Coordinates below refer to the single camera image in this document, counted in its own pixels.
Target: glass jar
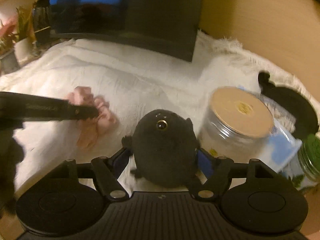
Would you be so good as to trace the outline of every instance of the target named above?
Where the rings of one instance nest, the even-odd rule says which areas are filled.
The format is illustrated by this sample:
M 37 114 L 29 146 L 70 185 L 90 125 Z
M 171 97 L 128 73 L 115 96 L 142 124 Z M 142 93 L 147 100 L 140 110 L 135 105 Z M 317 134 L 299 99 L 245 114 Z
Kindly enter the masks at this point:
M 198 139 L 215 157 L 248 163 L 273 127 L 273 117 L 262 101 L 241 89 L 223 87 L 212 94 Z
M 320 139 L 308 135 L 294 158 L 280 172 L 305 194 L 320 182 Z

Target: pink scrunchie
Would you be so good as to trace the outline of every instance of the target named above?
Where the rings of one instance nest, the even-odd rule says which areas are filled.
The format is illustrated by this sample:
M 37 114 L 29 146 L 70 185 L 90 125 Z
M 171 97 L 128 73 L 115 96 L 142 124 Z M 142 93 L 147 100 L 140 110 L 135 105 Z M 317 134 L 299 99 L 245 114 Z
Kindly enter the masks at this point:
M 99 116 L 93 119 L 80 120 L 81 134 L 77 146 L 90 148 L 116 124 L 116 117 L 109 109 L 109 103 L 102 96 L 93 97 L 90 87 L 76 87 L 72 93 L 68 93 L 70 104 L 80 106 L 95 106 L 99 110 Z

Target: white faux fur rug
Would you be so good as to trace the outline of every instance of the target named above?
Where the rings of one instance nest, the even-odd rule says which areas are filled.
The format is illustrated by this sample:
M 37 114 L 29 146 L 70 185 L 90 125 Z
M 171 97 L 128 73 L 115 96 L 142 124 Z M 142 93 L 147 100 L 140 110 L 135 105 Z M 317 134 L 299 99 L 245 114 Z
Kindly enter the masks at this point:
M 25 149 L 16 177 L 18 195 L 64 159 L 88 162 L 113 155 L 121 148 L 121 138 L 132 134 L 141 117 L 154 109 L 190 117 L 198 133 L 212 91 L 242 86 L 260 92 L 257 76 L 262 69 L 270 72 L 276 84 L 305 95 L 319 117 L 320 104 L 296 77 L 243 50 L 237 41 L 215 40 L 199 32 L 192 63 L 106 41 L 76 40 L 52 47 L 20 71 L 0 77 L 0 90 L 64 98 L 76 86 L 90 86 L 95 95 L 110 101 L 119 126 L 84 152 L 76 148 L 75 122 L 26 122 L 25 129 L 15 133 Z M 129 175 L 132 166 L 133 160 L 120 178 L 128 191 L 161 190 L 143 179 L 136 183 Z

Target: potted plant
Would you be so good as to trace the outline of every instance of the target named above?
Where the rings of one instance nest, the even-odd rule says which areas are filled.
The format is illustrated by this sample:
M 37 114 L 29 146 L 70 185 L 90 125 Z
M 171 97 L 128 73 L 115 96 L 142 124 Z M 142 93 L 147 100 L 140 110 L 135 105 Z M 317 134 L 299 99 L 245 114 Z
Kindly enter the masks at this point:
M 31 11 L 23 7 L 17 8 L 17 41 L 14 46 L 16 57 L 19 61 L 26 60 L 30 57 L 33 46 L 30 38 L 31 30 Z
M 5 25 L 0 20 L 0 24 L 0 73 L 9 74 L 20 69 L 13 49 L 15 19 L 9 19 Z

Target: black monitor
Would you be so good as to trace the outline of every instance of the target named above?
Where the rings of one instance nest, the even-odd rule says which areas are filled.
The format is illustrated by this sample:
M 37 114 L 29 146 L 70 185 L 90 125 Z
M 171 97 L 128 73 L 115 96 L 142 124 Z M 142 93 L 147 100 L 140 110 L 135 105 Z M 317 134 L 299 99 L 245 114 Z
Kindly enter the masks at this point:
M 192 61 L 202 0 L 50 0 L 51 36 L 113 41 Z

